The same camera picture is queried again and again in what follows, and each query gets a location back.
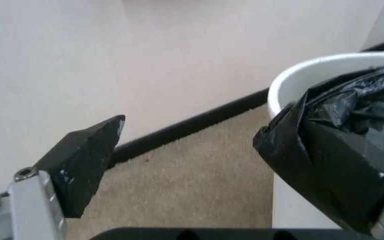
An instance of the screw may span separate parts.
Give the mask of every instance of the screw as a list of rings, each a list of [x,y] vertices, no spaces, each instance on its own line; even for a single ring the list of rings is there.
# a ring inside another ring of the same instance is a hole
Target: screw
[[[14,174],[14,182],[17,183],[36,175],[38,175],[38,169],[35,166],[25,167]]]

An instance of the black baseboard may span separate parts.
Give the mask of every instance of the black baseboard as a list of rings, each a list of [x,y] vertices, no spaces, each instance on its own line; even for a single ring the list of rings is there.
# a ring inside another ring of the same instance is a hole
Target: black baseboard
[[[384,51],[384,42],[374,45],[372,47],[366,48],[361,52],[383,52]]]
[[[384,51],[384,42],[362,50],[361,52]],[[250,109],[267,103],[269,89],[258,91],[216,109],[194,116],[172,126],[166,127],[149,135],[115,148],[108,168],[126,162],[134,157],[147,153],[162,145],[196,133],[214,124],[242,114]]]

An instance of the beige carpet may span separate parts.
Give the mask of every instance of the beige carpet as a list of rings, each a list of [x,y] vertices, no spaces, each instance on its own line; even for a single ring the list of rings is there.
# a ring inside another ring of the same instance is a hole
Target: beige carpet
[[[271,226],[273,172],[252,147],[266,106],[108,170],[68,240],[116,227]]]

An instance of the garbage bag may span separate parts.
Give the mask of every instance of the garbage bag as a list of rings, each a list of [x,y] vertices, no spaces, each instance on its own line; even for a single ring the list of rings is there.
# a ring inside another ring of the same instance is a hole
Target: garbage bag
[[[339,226],[368,234],[384,206],[384,66],[309,88],[253,146]]]

